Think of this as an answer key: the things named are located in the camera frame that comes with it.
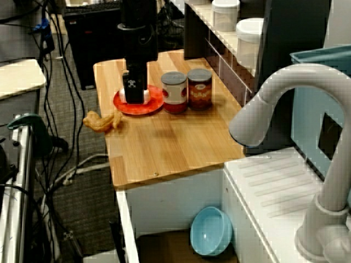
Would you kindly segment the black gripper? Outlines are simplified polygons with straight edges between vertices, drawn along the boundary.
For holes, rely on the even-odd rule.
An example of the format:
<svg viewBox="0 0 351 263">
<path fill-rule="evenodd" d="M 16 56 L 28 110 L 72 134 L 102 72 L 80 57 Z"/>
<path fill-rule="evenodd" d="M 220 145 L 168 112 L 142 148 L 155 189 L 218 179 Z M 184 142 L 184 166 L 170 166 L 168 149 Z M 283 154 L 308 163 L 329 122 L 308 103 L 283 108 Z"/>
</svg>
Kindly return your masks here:
<svg viewBox="0 0 351 263">
<path fill-rule="evenodd" d="M 122 78 L 126 103 L 143 104 L 144 90 L 147 90 L 146 62 L 126 58 L 126 72 Z"/>
</svg>

